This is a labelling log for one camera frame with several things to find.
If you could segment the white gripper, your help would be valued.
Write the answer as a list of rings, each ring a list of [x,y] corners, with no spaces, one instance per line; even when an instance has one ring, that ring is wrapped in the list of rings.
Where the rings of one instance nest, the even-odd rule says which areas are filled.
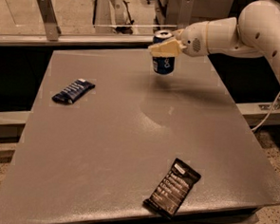
[[[173,31],[173,37],[153,38],[153,44],[149,46],[152,57],[177,57],[181,52],[188,56],[209,55],[207,45],[209,22],[194,23],[185,30],[177,29]]]

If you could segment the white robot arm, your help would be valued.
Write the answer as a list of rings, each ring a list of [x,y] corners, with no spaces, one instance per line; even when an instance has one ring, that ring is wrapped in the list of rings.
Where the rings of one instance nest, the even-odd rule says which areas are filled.
[[[280,10],[270,1],[254,1],[237,18],[192,23],[171,33],[168,39],[149,46],[151,56],[263,57],[280,83]]]

